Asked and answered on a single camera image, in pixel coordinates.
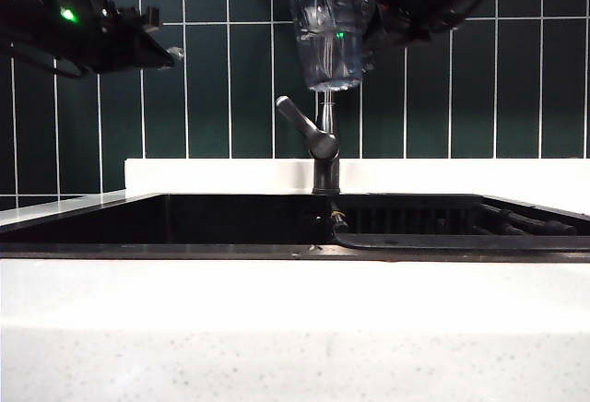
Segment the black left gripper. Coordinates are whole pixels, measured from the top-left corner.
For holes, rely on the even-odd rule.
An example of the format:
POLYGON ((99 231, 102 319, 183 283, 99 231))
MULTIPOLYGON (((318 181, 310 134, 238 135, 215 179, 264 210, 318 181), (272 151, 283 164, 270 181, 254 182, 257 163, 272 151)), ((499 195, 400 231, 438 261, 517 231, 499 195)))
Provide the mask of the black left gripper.
POLYGON ((148 6, 145 13, 135 7, 104 6, 98 17, 98 36, 91 43, 89 67, 97 74, 130 69, 168 69, 173 57, 182 61, 184 49, 163 48, 151 33, 161 28, 160 12, 148 6))

